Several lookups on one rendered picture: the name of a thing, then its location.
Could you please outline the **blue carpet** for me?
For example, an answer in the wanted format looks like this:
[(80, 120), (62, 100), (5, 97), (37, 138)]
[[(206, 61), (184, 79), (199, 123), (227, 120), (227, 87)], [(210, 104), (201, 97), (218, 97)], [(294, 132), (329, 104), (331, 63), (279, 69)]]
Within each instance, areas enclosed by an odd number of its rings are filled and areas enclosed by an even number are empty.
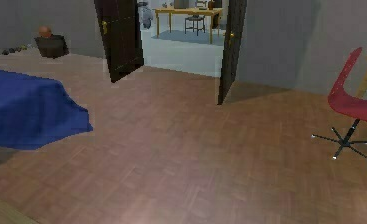
[(172, 32), (164, 31), (159, 35), (154, 35), (153, 39), (179, 41), (187, 43), (197, 43), (197, 44), (214, 44), (217, 46), (222, 46), (224, 44), (224, 37), (214, 34), (210, 36), (208, 33), (203, 32), (184, 32), (180, 30), (173, 30)]

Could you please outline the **dark brown room door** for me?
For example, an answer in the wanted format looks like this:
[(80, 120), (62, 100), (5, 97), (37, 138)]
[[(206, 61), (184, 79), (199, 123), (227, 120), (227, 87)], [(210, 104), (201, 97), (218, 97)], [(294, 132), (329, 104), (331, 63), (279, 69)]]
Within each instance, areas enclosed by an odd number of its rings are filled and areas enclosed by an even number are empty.
[[(124, 78), (144, 65), (137, 0), (94, 0), (110, 80)], [(102, 21), (107, 22), (103, 34)]]
[[(236, 77), (241, 38), (248, 0), (229, 0), (223, 59), (218, 91), (218, 104), (222, 105)], [(234, 33), (231, 45), (230, 33)]]

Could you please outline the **black stool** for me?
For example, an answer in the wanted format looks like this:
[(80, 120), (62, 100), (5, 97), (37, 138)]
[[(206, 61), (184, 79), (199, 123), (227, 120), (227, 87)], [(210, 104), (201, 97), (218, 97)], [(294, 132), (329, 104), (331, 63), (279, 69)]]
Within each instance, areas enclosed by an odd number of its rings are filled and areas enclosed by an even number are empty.
[(196, 35), (199, 35), (199, 31), (206, 32), (205, 17), (200, 15), (191, 15), (185, 18), (184, 21), (184, 33), (191, 29)]

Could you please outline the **yellow wooden table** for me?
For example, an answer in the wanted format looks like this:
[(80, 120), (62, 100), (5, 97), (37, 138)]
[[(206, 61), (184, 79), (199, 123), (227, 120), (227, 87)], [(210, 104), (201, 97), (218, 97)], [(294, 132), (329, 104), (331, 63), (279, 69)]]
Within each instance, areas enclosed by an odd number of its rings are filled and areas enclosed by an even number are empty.
[(185, 8), (185, 9), (175, 9), (174, 7), (167, 8), (155, 8), (155, 19), (156, 19), (156, 31), (157, 35), (160, 34), (160, 14), (168, 15), (168, 23), (169, 23), (169, 31), (172, 31), (172, 16), (173, 15), (201, 15), (201, 16), (209, 16), (210, 17), (210, 27), (209, 27), (209, 43), (213, 43), (213, 18), (218, 15), (219, 18), (223, 12), (222, 8), (213, 8), (213, 9), (205, 9), (201, 10), (199, 8)]

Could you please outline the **dark box bin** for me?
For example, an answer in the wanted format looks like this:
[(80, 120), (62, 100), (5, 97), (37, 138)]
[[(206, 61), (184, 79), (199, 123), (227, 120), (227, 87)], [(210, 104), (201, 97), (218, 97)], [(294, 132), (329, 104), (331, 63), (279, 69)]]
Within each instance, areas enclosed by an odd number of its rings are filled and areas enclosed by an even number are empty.
[(55, 59), (69, 53), (65, 38), (62, 35), (52, 35), (48, 38), (36, 37), (35, 42), (42, 57)]

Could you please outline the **blue bed cover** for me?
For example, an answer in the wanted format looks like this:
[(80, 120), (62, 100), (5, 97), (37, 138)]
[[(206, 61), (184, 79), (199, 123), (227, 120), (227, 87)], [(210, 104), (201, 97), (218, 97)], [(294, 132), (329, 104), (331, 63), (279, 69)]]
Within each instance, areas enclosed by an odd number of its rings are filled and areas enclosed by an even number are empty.
[(36, 150), (92, 130), (60, 81), (0, 70), (0, 147)]

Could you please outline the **red swivel chair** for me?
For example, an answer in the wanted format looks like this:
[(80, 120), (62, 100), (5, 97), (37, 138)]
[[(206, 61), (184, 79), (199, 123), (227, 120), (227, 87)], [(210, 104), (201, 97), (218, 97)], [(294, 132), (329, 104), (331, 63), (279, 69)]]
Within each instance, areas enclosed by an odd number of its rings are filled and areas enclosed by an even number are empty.
[(338, 156), (340, 155), (341, 151), (344, 148), (349, 148), (353, 152), (367, 159), (367, 155), (363, 154), (362, 152), (353, 147), (354, 144), (367, 144), (367, 141), (350, 140), (351, 136), (357, 129), (359, 122), (360, 121), (367, 122), (367, 100), (349, 95), (344, 89), (345, 81), (349, 76), (352, 68), (354, 67), (361, 53), (362, 53), (362, 47), (358, 47), (349, 54), (344, 64), (344, 67), (342, 68), (340, 74), (338, 75), (338, 78), (335, 81), (327, 97), (328, 104), (333, 111), (354, 118), (354, 123), (350, 126), (348, 132), (344, 137), (342, 137), (334, 127), (332, 127), (331, 130), (337, 136), (336, 139), (320, 136), (317, 134), (311, 135), (312, 138), (325, 139), (327, 141), (335, 142), (339, 145), (338, 150), (332, 156), (333, 160), (336, 160), (338, 158)]

